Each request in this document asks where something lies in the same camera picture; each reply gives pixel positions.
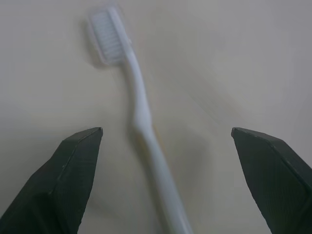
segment white toothbrush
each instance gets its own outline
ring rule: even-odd
[[[117,9],[109,6],[93,12],[89,16],[89,26],[91,38],[103,63],[121,64],[127,60],[130,64],[135,95],[133,126],[148,149],[152,175],[156,181],[166,220],[173,234],[193,234],[165,156],[154,133],[141,70]]]

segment white surface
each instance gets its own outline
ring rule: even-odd
[[[125,134],[125,76],[94,68],[85,46],[83,22],[99,2],[0,2],[0,213],[62,139],[101,126],[79,233],[158,233]],[[312,165],[312,2],[118,2],[194,233],[270,233],[230,133],[280,137]]]

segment white bristles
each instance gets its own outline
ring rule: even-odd
[[[94,43],[98,47],[103,63],[119,63],[124,58],[124,50],[108,10],[98,11],[90,16]]]

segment toothbrush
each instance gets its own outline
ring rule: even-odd
[[[114,6],[99,9],[89,16],[90,36],[100,60],[107,65],[128,62],[133,73],[135,110],[133,127],[148,149],[152,175],[172,234],[193,234],[182,201],[153,129],[145,86],[131,41]]]

